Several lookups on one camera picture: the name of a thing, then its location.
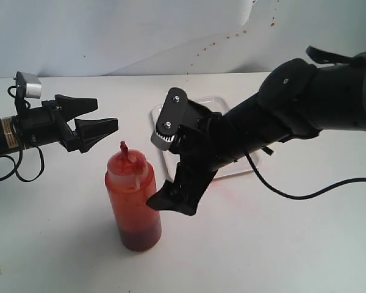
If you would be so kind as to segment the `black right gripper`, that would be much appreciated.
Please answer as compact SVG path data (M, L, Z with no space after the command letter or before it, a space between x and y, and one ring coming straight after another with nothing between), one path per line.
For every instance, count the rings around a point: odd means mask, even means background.
M163 153L167 178L162 188L147 199L155 211L196 214L212 180L241 171L241 149L226 122L234 122L235 109L223 100L188 100L173 143Z

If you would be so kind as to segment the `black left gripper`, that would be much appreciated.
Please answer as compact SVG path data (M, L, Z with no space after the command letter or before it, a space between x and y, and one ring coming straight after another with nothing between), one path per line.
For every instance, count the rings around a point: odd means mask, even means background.
M60 143L67 151L88 152L95 144L119 130L117 118L82 120L76 117L98 109L96 98L57 94L55 100L17 115L16 130L25 149ZM74 119L75 131L68 122Z

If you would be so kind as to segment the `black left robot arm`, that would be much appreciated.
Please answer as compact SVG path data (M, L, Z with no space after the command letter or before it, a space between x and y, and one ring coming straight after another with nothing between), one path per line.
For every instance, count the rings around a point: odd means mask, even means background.
M96 98L55 95L40 107L0 118L0 156L22 149L60 143L68 152L88 152L119 129L116 118L81 120L78 116L98 109Z

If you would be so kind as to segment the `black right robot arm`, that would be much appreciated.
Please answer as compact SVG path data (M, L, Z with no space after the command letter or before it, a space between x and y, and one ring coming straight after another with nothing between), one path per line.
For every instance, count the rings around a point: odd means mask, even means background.
M316 138L324 130L366 131L366 52L353 57L306 49L272 71L257 93L225 114L169 89L151 141L177 154L174 180L146 204L192 216L220 168L270 145Z

